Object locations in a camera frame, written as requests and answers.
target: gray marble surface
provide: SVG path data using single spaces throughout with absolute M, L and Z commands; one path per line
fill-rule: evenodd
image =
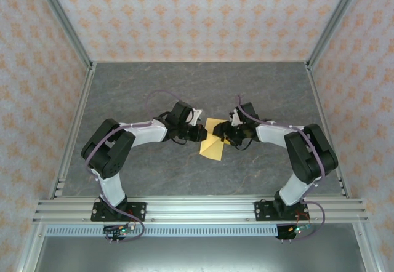
M 83 169 L 81 149 L 106 118 L 118 122 L 149 120 L 144 104 L 155 89 L 167 89 L 206 118 L 228 119 L 235 95 L 252 102 L 260 118 L 307 125 L 321 120 L 302 62 L 99 63 L 78 132 L 63 195 L 98 195 Z M 155 115 L 176 100 L 156 94 Z M 199 143 L 171 141 L 133 148 L 121 171 L 128 195 L 274 194 L 292 170 L 284 148 L 252 142 L 246 151 L 225 146 L 222 161 L 199 155 Z M 335 173 L 315 193 L 340 193 Z

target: enclosure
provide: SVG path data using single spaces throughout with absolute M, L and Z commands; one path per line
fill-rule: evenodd
M 394 266 L 394 0 L 1 0 L 1 17 L 2 270 Z M 237 95 L 260 119 L 319 125 L 339 166 L 305 198 L 316 236 L 281 244 L 294 221 L 258 220 L 292 175 L 284 148 L 224 144 L 217 161 L 169 140 L 131 149 L 120 179 L 146 229 L 108 245 L 81 151 L 106 119 L 170 111 L 154 90 L 202 125 Z

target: patterned wallpaper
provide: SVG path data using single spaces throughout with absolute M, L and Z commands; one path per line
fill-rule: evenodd
M 49 194 L 85 73 L 45 0 L 0 0 L 0 271 Z
M 300 61 L 339 0 L 60 0 L 92 60 Z
M 343 172 L 394 269 L 394 0 L 354 0 L 314 69 Z

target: yellow paper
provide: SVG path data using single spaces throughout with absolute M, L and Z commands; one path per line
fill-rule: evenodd
M 226 120 L 207 118 L 205 129 L 207 130 L 207 139 L 201 142 L 199 153 L 204 157 L 213 160 L 222 160 L 224 142 L 212 133 L 214 127 L 219 123 L 225 122 Z

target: floor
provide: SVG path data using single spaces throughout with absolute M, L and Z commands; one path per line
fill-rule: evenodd
M 99 188 L 83 170 L 81 149 L 106 118 L 118 122 L 149 120 L 146 96 L 155 89 L 176 93 L 207 117 L 228 119 L 235 96 L 252 102 L 260 118 L 295 125 L 321 125 L 302 62 L 99 63 L 73 151 L 63 195 L 98 195 Z M 176 100 L 156 94 L 154 115 L 170 110 Z M 222 161 L 199 155 L 199 143 L 150 143 L 133 148 L 121 170 L 128 195 L 275 194 L 291 175 L 287 151 L 253 142 L 246 151 L 225 146 Z M 315 193 L 337 194 L 335 172 Z
M 109 245 L 103 238 L 45 238 L 36 272 L 46 271 L 364 272 L 365 268 L 352 224 L 327 224 L 318 236 L 292 244 L 280 244 L 274 237 L 141 238 L 119 245 Z

